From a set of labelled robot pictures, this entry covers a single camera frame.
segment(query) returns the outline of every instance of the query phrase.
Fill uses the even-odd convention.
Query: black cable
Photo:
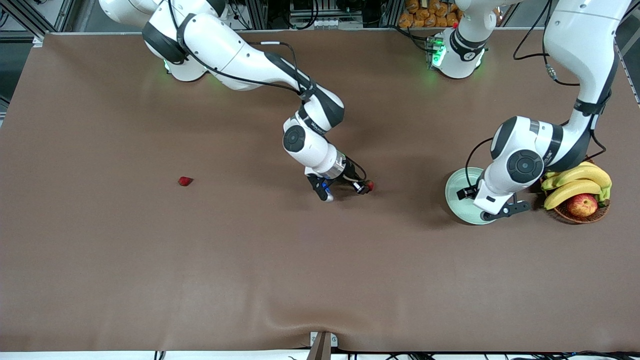
[[[171,0],[167,0],[167,5],[169,6],[169,13],[171,14],[171,19],[173,21],[173,25],[175,26],[175,29],[178,30],[179,26],[178,26],[178,22],[175,20],[175,14],[173,13],[173,5],[171,4]],[[265,85],[265,86],[273,86],[275,88],[283,88],[283,89],[286,89],[286,90],[293,91],[297,95],[302,94],[301,91],[296,90],[296,89],[294,89],[292,87],[289,87],[289,86],[284,86],[284,85],[280,85],[280,84],[265,83],[263,81],[249,80],[249,79],[239,78],[237,76],[225,74],[224,72],[218,70],[217,67],[216,68],[210,67],[206,63],[204,63],[202,60],[200,60],[196,56],[196,54],[194,54],[193,51],[191,51],[191,49],[189,49],[189,47],[186,44],[183,44],[183,46],[184,46],[185,50],[189,53],[189,55],[191,55],[198,63],[200,63],[205,68],[207,68],[207,70],[213,71],[218,75],[222,75],[222,76],[225,76],[227,78],[238,80],[238,81],[244,81],[245,83],[252,83],[252,84],[258,84],[258,85]]]
[[[482,146],[482,144],[486,143],[486,142],[490,142],[491,140],[493,140],[493,138],[488,138],[486,140],[483,140],[481,143],[477,144],[476,147],[474,147],[473,150],[471,150],[471,153],[469,154],[469,157],[467,158],[467,162],[465,163],[465,176],[467,177],[467,183],[469,184],[469,187],[473,186],[471,185],[471,180],[469,180],[469,161],[471,161],[471,157],[474,155],[474,152],[476,152],[476,150]]]
[[[251,30],[251,27],[247,24],[246,20],[242,16],[242,13],[240,12],[240,8],[238,7],[238,3],[236,2],[236,0],[230,0],[229,7],[231,8],[231,11],[234,13],[234,15],[237,16],[237,20],[238,22],[240,22],[240,25],[244,26],[244,28],[247,30]]]
[[[360,175],[358,175],[356,173],[356,176],[360,177],[360,181],[366,181],[367,180],[367,172],[364,170],[364,168],[362,168],[357,162],[353,161],[353,159],[351,159],[349,156],[345,155],[344,157],[347,158],[347,160],[349,160],[350,162],[352,162],[352,164],[354,164],[356,167],[358,167],[360,169],[360,171],[362,171],[362,177],[360,177]]]
[[[365,0],[365,1],[362,3],[362,6],[360,7],[360,9],[356,8],[356,9],[355,9],[355,11],[360,11],[360,15],[363,15],[364,8],[365,8],[366,6],[367,6],[367,0]],[[367,22],[364,22],[364,21],[358,21],[358,20],[356,20],[356,19],[353,17],[353,15],[351,14],[351,10],[352,10],[352,9],[351,9],[350,7],[347,7],[347,9],[346,9],[346,13],[348,13],[348,14],[349,14],[349,16],[351,17],[351,20],[353,20],[353,21],[357,22],[358,24],[363,24],[363,25],[373,24],[373,23],[375,23],[375,22],[380,21],[380,19],[382,19],[382,14],[380,14],[380,16],[379,16],[376,20],[373,20],[373,21],[367,21]]]
[[[542,39],[545,38],[545,33],[547,33],[547,25],[549,24],[549,20],[551,19],[551,1],[552,0],[548,0],[547,1],[547,5],[548,5],[547,19],[545,20],[545,29],[542,32]],[[542,40],[542,54],[543,54],[542,58],[545,61],[545,68],[553,70],[553,68],[549,65],[549,61],[547,60],[548,54],[547,54],[547,52],[545,50],[545,41],[544,40]],[[553,81],[555,81],[557,84],[560,84],[560,85],[564,85],[564,86],[580,86],[579,83],[563,83],[562,81],[558,80],[557,77],[555,77],[555,76],[552,79],[553,79]]]
[[[318,15],[320,15],[320,5],[318,4],[318,0],[314,0],[314,4],[316,5],[316,16],[313,17],[314,14],[314,10],[313,8],[311,9],[311,16],[312,18],[309,19],[309,22],[307,23],[307,25],[303,26],[302,28],[298,28],[298,30],[304,30],[307,29],[309,27],[311,27],[311,25],[316,23],[316,20],[318,19]]]
[[[529,54],[529,55],[525,55],[525,56],[521,56],[518,57],[518,51],[520,50],[520,48],[522,47],[522,45],[524,44],[524,42],[527,40],[527,38],[529,37],[529,35],[531,34],[531,32],[533,31],[533,29],[536,27],[536,25],[538,25],[540,19],[542,19],[542,17],[545,14],[545,10],[547,8],[550,8],[549,5],[550,1],[547,1],[547,4],[545,5],[545,7],[542,9],[542,11],[540,12],[540,15],[538,16],[538,18],[536,19],[536,21],[533,23],[533,25],[531,25],[531,28],[529,29],[529,31],[527,31],[527,34],[522,38],[522,40],[520,41],[520,43],[518,44],[518,47],[516,47],[516,50],[513,52],[513,59],[514,60],[524,60],[524,59],[528,59],[528,58],[533,58],[535,56],[544,56],[545,53],[536,53],[536,54]]]
[[[282,14],[282,20],[284,20],[285,24],[287,24],[287,26],[289,26],[291,29],[304,30],[311,27],[311,25],[313,25],[316,22],[316,20],[318,19],[318,15],[320,15],[320,5],[318,4],[318,0],[314,0],[313,5],[311,6],[311,18],[309,19],[309,22],[307,23],[307,25],[304,25],[302,28],[299,28],[296,25],[291,24],[289,22],[289,19],[286,18],[285,13]]]
[[[425,51],[425,52],[429,52],[429,50],[427,50],[426,48],[420,46],[420,44],[418,44],[417,42],[415,42],[414,37],[411,35],[411,31],[409,30],[409,28],[406,29],[407,34],[409,34],[409,38],[411,39],[411,42],[413,42],[413,44],[420,50]]]
[[[622,15],[622,19],[624,19],[625,17],[629,16],[629,14],[634,11],[638,5],[640,5],[640,1],[638,1],[634,6],[631,6],[631,8],[629,10],[627,10],[627,12],[625,12],[624,15]]]
[[[604,154],[605,152],[607,152],[607,147],[606,147],[606,146],[604,146],[604,145],[602,145],[602,143],[598,141],[598,138],[596,137],[596,132],[595,132],[595,130],[594,130],[594,129],[592,129],[592,130],[590,131],[590,133],[591,133],[591,138],[593,139],[593,142],[595,142],[595,143],[596,143],[596,145],[600,147],[600,151],[596,152],[594,155],[587,156],[587,157],[585,158],[585,160],[591,160],[591,159],[595,158],[596,156],[598,156],[598,155],[602,155],[602,154]]]
[[[405,32],[402,30],[402,28],[400,28],[399,26],[395,26],[395,25],[387,25],[385,26],[385,28],[391,28],[391,29],[396,29],[398,30],[398,32],[400,32],[400,34],[412,38],[412,39],[416,39],[416,40],[427,40],[426,37],[418,37],[416,35],[411,35],[411,33]]]
[[[509,17],[506,17],[502,20],[502,22],[500,23],[500,27],[505,28],[507,26],[507,24],[509,24],[509,20],[511,20],[511,18],[513,17],[513,14],[516,12],[516,10],[518,10],[518,7],[520,6],[520,3],[517,3],[513,8],[510,8],[510,12],[509,12]]]
[[[296,82],[298,83],[298,90],[302,91],[302,86],[300,85],[300,75],[298,74],[298,61],[296,60],[296,51],[293,49],[289,43],[277,41],[277,42],[247,42],[249,45],[283,45],[289,48],[291,52],[291,57],[293,58],[293,68],[296,71]]]

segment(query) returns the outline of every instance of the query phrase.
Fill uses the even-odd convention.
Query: brown tablecloth
[[[522,36],[496,31],[455,81],[394,31],[246,35],[290,42],[344,101],[328,138],[376,189],[333,204],[282,149],[292,93],[180,83],[139,36],[47,36],[0,130],[0,349],[296,348],[329,330],[361,351],[640,350],[640,110],[623,71],[598,122],[605,219],[471,226],[445,203],[501,122],[571,113],[577,88],[511,59]]]

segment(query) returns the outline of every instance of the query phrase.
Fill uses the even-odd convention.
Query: bunch of bananas
[[[554,190],[545,200],[545,209],[550,210],[562,204],[570,197],[582,193],[596,195],[596,200],[603,203],[611,196],[611,178],[609,175],[587,161],[575,168],[563,172],[547,172],[542,182],[542,190]]]

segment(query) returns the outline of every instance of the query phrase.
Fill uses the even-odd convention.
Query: apple
[[[566,208],[575,217],[588,217],[598,209],[598,202],[588,193],[576,195],[566,201]]]

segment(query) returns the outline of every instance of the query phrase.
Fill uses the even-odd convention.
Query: white robotic arm
[[[491,144],[493,163],[479,178],[474,194],[483,220],[510,215],[513,204],[505,203],[537,181],[545,168],[563,171],[584,161],[591,132],[611,96],[618,68],[614,36],[629,3],[560,0],[545,32],[545,48],[576,75],[580,94],[562,126],[513,117],[498,128]]]
[[[443,45],[437,60],[431,66],[454,79],[466,78],[480,66],[484,45],[495,29],[496,17],[493,9],[519,3],[521,0],[456,0],[456,5],[465,12],[458,27],[449,28],[435,35],[442,38]]]
[[[221,0],[165,0],[143,28],[149,49],[165,60],[179,80],[192,81],[209,71],[233,90],[286,83],[302,99],[296,113],[284,123],[283,146],[305,166],[305,174],[321,200],[330,202],[329,186],[350,184],[357,193],[373,189],[366,174],[358,175],[355,162],[338,151],[324,135],[340,124],[344,105],[280,55],[254,49],[220,20]],[[280,44],[261,42],[262,45]]]
[[[154,0],[99,0],[102,11],[115,22],[142,28],[157,8]]]

